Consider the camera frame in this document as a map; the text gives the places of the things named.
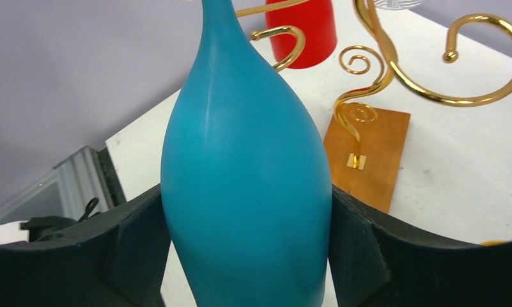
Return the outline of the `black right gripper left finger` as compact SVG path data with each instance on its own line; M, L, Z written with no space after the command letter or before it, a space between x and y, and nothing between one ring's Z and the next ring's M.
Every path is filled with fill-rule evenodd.
M0 306L163 306L160 188L36 242L0 245Z

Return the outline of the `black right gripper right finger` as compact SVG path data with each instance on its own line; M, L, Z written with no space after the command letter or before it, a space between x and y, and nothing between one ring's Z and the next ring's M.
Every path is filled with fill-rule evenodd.
M512 241L443 237L338 187L328 256L339 306L512 306Z

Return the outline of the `gold spiral rack wooden base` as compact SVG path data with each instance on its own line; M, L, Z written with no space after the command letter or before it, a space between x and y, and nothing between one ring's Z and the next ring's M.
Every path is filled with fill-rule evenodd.
M359 102L374 95L393 79L416 95L453 107L477 107L496 102L512 93L512 78L500 89L477 97L453 97L431 91L417 84L400 68L396 48L383 29L374 1L354 1L353 7L361 24L375 39L378 49L351 45L352 61L362 61L370 69L370 57L380 66L370 86L341 94L333 107L333 118L327 129L324 146L327 151L333 183L369 206L388 212L396 185L410 115L379 109ZM491 24L512 39L512 23L489 13L474 13L454 21L446 38L442 59L454 63L459 56L457 41L460 28L466 24Z

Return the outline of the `blue plastic goblet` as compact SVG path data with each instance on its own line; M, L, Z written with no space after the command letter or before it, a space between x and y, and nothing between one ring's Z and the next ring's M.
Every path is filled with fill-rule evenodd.
M161 160L167 227L198 306L321 306L332 184L322 139L245 37L203 1Z

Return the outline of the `red plastic goblet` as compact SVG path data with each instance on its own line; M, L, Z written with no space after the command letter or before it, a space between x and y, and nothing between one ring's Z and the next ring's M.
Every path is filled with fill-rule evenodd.
M289 66L303 69L325 61L335 50L337 34L331 0L310 0L265 13L268 28L295 26L306 38L304 50Z

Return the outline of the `patterned clear glass goblet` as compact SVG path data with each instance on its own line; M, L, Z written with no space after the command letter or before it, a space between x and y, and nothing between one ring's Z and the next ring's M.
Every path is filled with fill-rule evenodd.
M374 0L374 5L383 10L409 10L422 5L426 0Z

